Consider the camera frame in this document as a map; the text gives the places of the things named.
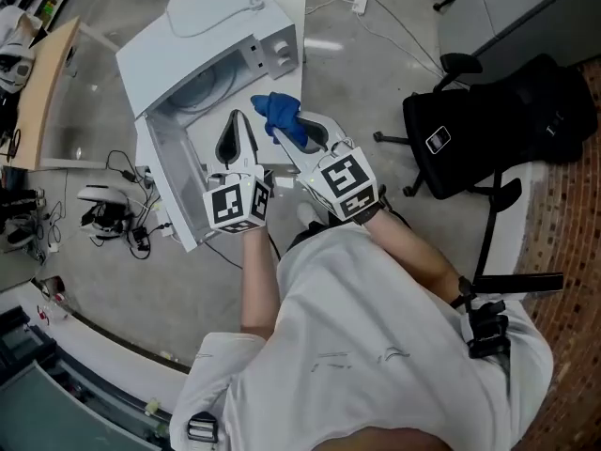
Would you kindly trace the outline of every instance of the forearm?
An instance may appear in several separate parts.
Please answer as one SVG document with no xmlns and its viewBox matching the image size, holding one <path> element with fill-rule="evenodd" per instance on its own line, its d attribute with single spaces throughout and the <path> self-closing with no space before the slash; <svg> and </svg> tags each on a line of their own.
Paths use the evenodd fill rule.
<svg viewBox="0 0 601 451">
<path fill-rule="evenodd" d="M 386 210 L 365 227 L 372 239 L 419 284 L 451 303 L 459 296 L 459 274 L 446 257 Z"/>
<path fill-rule="evenodd" d="M 280 292 L 266 227 L 243 239 L 241 330 L 269 339 L 280 310 Z"/>
</svg>

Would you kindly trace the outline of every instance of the concrete floor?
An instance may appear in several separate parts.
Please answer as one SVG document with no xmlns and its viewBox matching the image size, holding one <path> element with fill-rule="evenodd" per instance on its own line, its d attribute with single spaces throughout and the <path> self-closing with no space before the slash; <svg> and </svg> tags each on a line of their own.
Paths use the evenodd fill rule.
<svg viewBox="0 0 601 451">
<path fill-rule="evenodd" d="M 69 0 L 58 24 L 80 15 L 84 22 L 122 45 L 159 16 L 167 1 Z M 307 0 L 307 6 L 326 1 Z M 380 1 L 438 59 L 439 15 L 432 4 L 439 0 Z M 375 2 L 368 3 L 364 21 L 432 68 L 407 32 Z M 387 185 L 396 209 L 418 233 L 437 245 L 460 272 L 473 275 L 485 230 L 486 200 L 460 194 L 437 201 L 425 188 L 413 199 L 403 197 L 401 189 L 412 183 L 417 174 L 410 149 L 377 145 L 371 137 L 374 131 L 404 136 L 403 99 L 412 92 L 430 91 L 438 77 L 389 41 L 367 33 L 347 4 L 341 2 L 308 15 L 305 38 L 303 108 L 337 120 L 363 148 L 378 183 Z M 84 146 L 95 160 L 103 161 L 110 148 L 123 149 L 133 159 L 135 129 L 115 61 L 82 41 L 75 65 L 78 76 L 72 80 L 79 79 L 79 83 L 71 88 L 66 81 L 63 97 L 54 103 L 54 120 L 61 122 L 58 127 L 100 129 L 104 138 Z M 127 167 L 120 156 L 115 156 L 112 165 Z M 62 170 L 30 174 L 32 187 L 46 189 L 49 209 L 63 199 L 65 182 Z M 237 329 L 238 269 L 207 247 L 186 254 L 179 244 L 158 233 L 153 235 L 152 255 L 146 261 L 131 257 L 124 241 L 107 242 L 96 248 L 85 234 L 77 231 L 79 219 L 89 205 L 78 201 L 76 194 L 87 183 L 115 185 L 132 198 L 144 199 L 137 186 L 116 172 L 69 171 L 67 217 L 58 223 L 63 245 L 42 269 L 41 277 L 60 275 L 74 307 L 100 326 L 148 350 L 167 351 L 184 363 L 193 359 L 206 333 Z M 270 232 L 281 250 L 301 230 L 295 208 L 303 198 L 306 194 L 302 192 L 287 193 L 270 204 Z M 148 226 L 153 227 L 155 222 L 152 215 Z M 240 263 L 239 237 L 220 236 L 212 244 Z"/>
</svg>

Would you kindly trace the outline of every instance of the white box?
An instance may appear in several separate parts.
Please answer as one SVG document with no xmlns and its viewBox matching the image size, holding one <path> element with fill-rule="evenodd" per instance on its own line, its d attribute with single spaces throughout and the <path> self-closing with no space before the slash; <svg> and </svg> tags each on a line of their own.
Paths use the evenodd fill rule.
<svg viewBox="0 0 601 451">
<path fill-rule="evenodd" d="M 270 188 L 251 176 L 203 194 L 210 227 L 239 234 L 265 225 Z"/>
<path fill-rule="evenodd" d="M 361 148 L 352 149 L 311 174 L 301 174 L 299 180 L 341 221 L 378 202 L 376 176 Z"/>
</svg>

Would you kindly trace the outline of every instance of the blue cloth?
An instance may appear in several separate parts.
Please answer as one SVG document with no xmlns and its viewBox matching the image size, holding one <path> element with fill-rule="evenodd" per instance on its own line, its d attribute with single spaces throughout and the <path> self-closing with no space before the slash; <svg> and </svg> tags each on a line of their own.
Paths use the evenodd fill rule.
<svg viewBox="0 0 601 451">
<path fill-rule="evenodd" d="M 297 113 L 301 107 L 297 99 L 286 94 L 271 92 L 269 95 L 253 95 L 251 102 L 256 112 L 267 119 L 265 132 L 269 136 L 273 137 L 273 128 L 277 127 L 286 131 L 286 134 L 302 147 L 306 147 L 309 137 L 297 120 Z"/>
</svg>

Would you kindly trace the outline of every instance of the white microwave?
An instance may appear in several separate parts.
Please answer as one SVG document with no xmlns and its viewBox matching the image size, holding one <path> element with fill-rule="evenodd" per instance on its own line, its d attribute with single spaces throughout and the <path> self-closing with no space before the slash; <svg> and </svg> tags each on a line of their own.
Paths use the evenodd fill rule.
<svg viewBox="0 0 601 451">
<path fill-rule="evenodd" d="M 273 0 L 169 0 L 116 59 L 134 116 L 156 110 L 184 127 L 299 65 L 294 23 Z"/>
<path fill-rule="evenodd" d="M 274 0 L 170 0 L 116 59 L 138 148 L 191 251 L 210 227 L 202 200 L 207 175 L 187 129 L 204 127 L 204 113 L 259 77 L 295 69 L 295 25 Z"/>
</svg>

